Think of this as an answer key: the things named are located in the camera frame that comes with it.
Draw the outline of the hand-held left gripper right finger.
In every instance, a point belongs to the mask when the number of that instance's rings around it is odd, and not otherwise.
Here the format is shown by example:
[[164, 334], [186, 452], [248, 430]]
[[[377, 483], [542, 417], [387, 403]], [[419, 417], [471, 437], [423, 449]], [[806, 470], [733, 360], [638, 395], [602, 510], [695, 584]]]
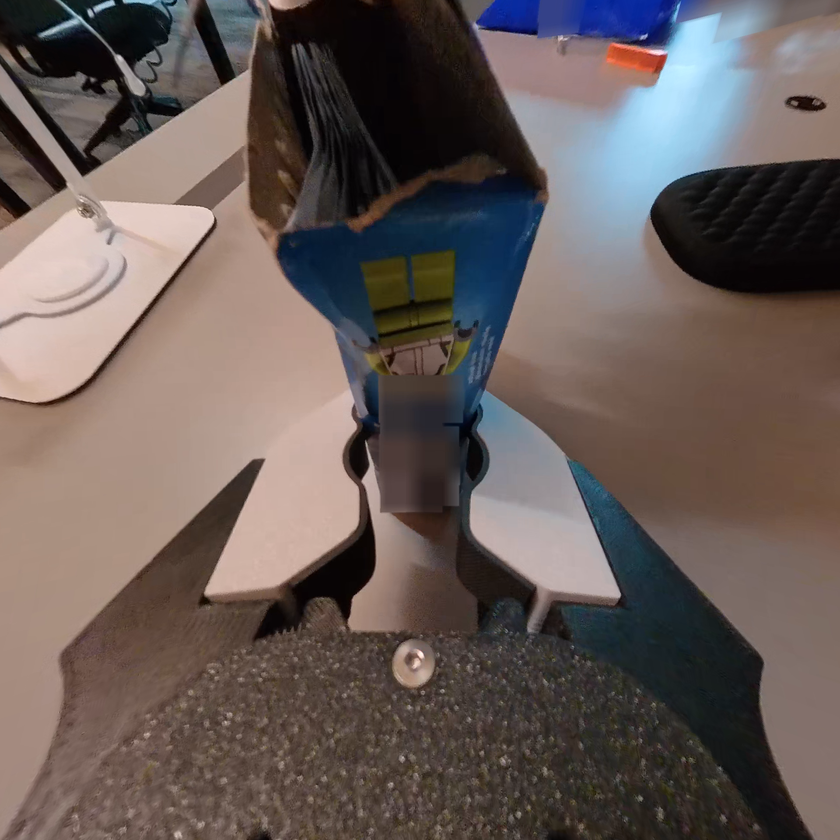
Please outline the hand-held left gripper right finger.
[[622, 593], [560, 446], [499, 398], [484, 394], [470, 443], [459, 575], [489, 605], [519, 601], [531, 634], [556, 605], [614, 608]]

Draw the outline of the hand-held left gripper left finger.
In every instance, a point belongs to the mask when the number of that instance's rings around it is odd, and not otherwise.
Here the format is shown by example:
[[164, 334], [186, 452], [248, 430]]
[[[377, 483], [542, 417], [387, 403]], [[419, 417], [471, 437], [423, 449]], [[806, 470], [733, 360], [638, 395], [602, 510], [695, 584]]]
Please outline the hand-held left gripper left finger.
[[281, 595], [337, 557], [368, 520], [364, 428], [336, 395], [269, 446], [204, 590], [211, 603]]

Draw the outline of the lego instruction booklet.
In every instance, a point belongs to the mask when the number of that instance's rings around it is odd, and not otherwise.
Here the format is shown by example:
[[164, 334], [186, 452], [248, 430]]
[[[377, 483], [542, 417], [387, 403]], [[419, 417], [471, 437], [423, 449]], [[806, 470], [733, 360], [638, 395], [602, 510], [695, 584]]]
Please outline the lego instruction booklet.
[[397, 188], [327, 46], [295, 44], [291, 57], [311, 136], [311, 156], [288, 230], [364, 214]]

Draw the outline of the blue lego set box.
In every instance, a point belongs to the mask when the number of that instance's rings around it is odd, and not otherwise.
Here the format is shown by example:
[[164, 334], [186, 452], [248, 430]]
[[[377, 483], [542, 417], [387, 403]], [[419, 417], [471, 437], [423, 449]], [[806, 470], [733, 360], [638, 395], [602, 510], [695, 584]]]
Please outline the blue lego set box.
[[[257, 227], [331, 326], [374, 440], [383, 511], [459, 503], [475, 421], [548, 183], [459, 2], [257, 2], [246, 168]], [[365, 213], [288, 230], [312, 153], [291, 57], [331, 49], [397, 180]]]

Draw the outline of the white stand base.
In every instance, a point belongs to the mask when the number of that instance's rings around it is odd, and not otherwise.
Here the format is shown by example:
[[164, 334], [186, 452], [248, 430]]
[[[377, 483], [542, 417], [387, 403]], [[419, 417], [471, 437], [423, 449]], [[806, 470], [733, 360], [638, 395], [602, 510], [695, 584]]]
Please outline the white stand base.
[[1, 396], [54, 403], [110, 360], [213, 230], [203, 206], [105, 202], [75, 209], [2, 266]]

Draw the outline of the metal stand rod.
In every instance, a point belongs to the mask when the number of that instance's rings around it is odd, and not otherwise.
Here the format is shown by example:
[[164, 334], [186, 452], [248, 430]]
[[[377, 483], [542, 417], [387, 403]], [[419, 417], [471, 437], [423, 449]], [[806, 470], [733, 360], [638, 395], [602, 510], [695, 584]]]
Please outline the metal stand rod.
[[1, 67], [1, 92], [8, 109], [66, 182], [76, 200], [79, 215], [92, 220], [99, 232], [110, 230], [113, 224], [104, 206], [95, 197], [83, 174], [50, 131], [48, 124], [40, 118], [39, 112], [27, 100], [23, 89], [5, 65]]

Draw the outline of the orange block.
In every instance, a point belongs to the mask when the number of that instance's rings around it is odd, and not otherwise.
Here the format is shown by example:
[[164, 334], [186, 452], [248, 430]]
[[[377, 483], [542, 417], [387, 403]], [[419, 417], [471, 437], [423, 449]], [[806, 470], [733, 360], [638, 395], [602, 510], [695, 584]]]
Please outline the orange block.
[[665, 49], [612, 42], [607, 48], [605, 62], [614, 67], [657, 75], [665, 67], [667, 57]]

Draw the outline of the wooden desk black legs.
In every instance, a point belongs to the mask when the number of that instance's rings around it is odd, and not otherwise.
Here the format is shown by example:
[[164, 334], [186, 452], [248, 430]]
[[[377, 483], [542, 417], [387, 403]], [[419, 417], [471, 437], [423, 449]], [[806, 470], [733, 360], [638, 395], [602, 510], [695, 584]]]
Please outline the wooden desk black legs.
[[236, 78], [234, 65], [229, 58], [207, 1], [195, 1], [192, 5], [192, 17], [196, 31], [211, 61], [219, 84], [224, 86]]

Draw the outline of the blue plastic bin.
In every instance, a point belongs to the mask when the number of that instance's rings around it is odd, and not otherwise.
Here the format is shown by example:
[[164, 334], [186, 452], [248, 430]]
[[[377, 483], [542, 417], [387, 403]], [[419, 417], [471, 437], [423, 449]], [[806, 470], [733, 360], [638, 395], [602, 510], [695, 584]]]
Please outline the blue plastic bin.
[[669, 36], [679, 6], [680, 1], [495, 1], [477, 24], [540, 38], [580, 36], [657, 44]]

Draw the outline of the black office chair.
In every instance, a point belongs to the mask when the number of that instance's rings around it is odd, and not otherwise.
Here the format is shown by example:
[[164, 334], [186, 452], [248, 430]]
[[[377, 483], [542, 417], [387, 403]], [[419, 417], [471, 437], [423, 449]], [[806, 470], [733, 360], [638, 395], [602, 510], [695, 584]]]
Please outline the black office chair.
[[149, 116], [183, 112], [177, 98], [151, 90], [172, 25], [168, 6], [158, 2], [1, 2], [2, 45], [21, 70], [46, 79], [80, 77], [82, 90], [101, 96], [114, 84], [118, 100], [83, 148], [89, 161], [130, 119], [147, 134]]

